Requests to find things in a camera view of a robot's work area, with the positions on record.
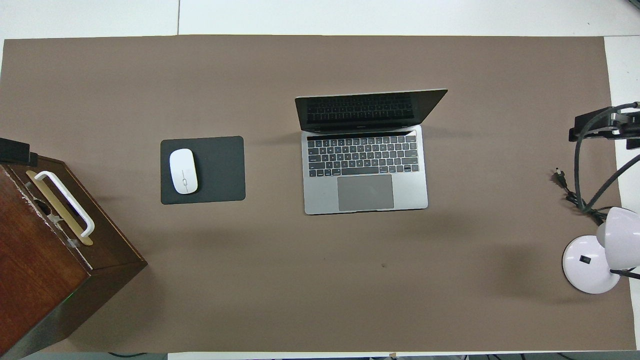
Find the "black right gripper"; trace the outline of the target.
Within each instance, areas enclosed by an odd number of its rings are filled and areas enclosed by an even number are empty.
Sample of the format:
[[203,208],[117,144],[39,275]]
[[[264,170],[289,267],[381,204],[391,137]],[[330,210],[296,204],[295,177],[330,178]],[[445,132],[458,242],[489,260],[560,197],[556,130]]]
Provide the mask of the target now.
[[[587,112],[574,118],[574,126],[569,129],[568,141],[578,141],[579,133],[592,118],[600,113],[610,111],[611,106]],[[607,116],[595,121],[585,133],[585,139],[605,138],[626,141],[627,150],[638,150],[640,147],[640,112],[611,112]]]

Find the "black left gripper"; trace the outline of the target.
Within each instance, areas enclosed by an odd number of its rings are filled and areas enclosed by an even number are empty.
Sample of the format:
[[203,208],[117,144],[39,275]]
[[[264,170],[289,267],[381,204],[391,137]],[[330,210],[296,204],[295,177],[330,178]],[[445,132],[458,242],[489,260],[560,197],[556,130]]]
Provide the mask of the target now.
[[0,164],[36,167],[38,160],[39,155],[31,151],[30,144],[0,138]]

